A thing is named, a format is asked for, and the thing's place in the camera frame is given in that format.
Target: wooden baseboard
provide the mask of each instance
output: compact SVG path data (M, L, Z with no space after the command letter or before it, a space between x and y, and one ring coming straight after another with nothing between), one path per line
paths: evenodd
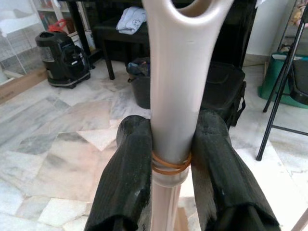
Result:
M178 208L175 218L174 231L188 231L188 220L184 208Z
M37 85L46 78L47 71L44 68L2 84L0 86L0 104Z

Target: orange rubber band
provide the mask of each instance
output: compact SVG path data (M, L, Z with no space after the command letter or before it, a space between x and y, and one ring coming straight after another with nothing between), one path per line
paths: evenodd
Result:
M182 165L174 165L174 164L170 164L170 163L168 163L164 160L161 160L160 158L158 158L154 154L154 152L152 152L152 157L155 161L157 161L158 163L160 163L161 165L163 165L165 167L177 169L176 171L163 171L163 170L158 169L154 164L152 164L152 169L155 172L158 172L158 173L160 173L162 175L166 175L166 176L174 176L174 175L177 175L177 174L183 172L191 164L191 160L192 160L192 154L191 153L189 154L187 160L185 160Z

